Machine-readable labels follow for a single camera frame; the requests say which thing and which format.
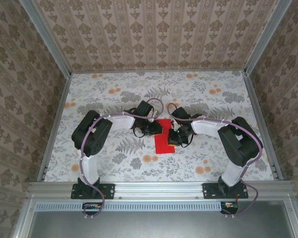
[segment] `black mounting plate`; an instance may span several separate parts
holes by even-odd
[[[98,189],[104,194],[105,199],[114,199],[115,184],[114,183],[100,183]],[[71,199],[101,199],[101,195],[97,193],[94,197],[86,194],[78,183],[72,187]]]
[[[219,190],[219,184],[217,182],[204,183],[202,184],[202,188],[204,199],[236,199],[236,195],[238,195],[239,199],[248,198],[247,187],[242,183],[236,184],[234,190],[227,194],[227,196],[224,196]]]

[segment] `floral tablecloth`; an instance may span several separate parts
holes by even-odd
[[[169,102],[182,106],[191,115],[244,117],[260,135],[240,71],[74,74],[45,181],[77,180],[79,157],[71,134],[89,110],[121,112],[152,97],[162,99],[165,106]],[[161,110],[159,102],[151,104]],[[164,110],[160,118],[170,117]],[[197,135],[189,147],[157,155],[153,136],[136,138],[132,130],[117,130],[109,133],[98,154],[98,173],[102,182],[206,181],[218,180],[227,163],[217,138]],[[273,180],[265,151],[245,179]]]

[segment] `black bracket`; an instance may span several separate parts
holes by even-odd
[[[99,183],[98,180],[93,185],[102,192],[105,199],[114,199],[114,183]],[[83,183],[80,178],[78,178],[78,183],[75,183],[72,187],[71,199],[101,199],[101,195],[95,189]]]
[[[202,184],[204,199],[239,199],[248,198],[247,187],[243,183],[234,185],[228,193],[224,194],[219,189],[218,182],[208,182]]]

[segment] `red block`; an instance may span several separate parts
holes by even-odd
[[[175,153],[174,146],[168,145],[168,134],[171,129],[171,119],[158,119],[159,124],[162,126],[162,134],[154,136],[155,153],[168,154]]]

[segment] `wall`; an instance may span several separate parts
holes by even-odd
[[[21,4],[0,0],[0,237],[37,178],[64,82]]]
[[[72,71],[243,68],[277,0],[35,0]]]
[[[251,78],[285,179],[298,197],[298,0],[294,0]]]

